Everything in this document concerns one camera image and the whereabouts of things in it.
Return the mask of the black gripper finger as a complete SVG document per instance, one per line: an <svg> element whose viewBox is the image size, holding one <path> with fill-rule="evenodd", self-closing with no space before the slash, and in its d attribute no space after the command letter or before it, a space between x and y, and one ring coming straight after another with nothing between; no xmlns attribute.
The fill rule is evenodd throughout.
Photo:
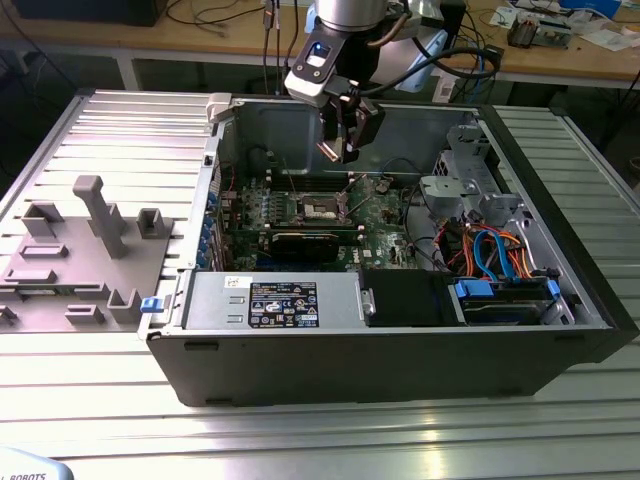
<svg viewBox="0 0 640 480"><path fill-rule="evenodd" d="M338 98L330 98L319 110L322 126L322 142L333 148L336 142L342 138L342 104Z"/></svg>
<svg viewBox="0 0 640 480"><path fill-rule="evenodd" d="M347 108L344 117L344 164L355 162L360 149L375 140L385 114L384 109L369 98L360 98L357 104Z"/></svg>

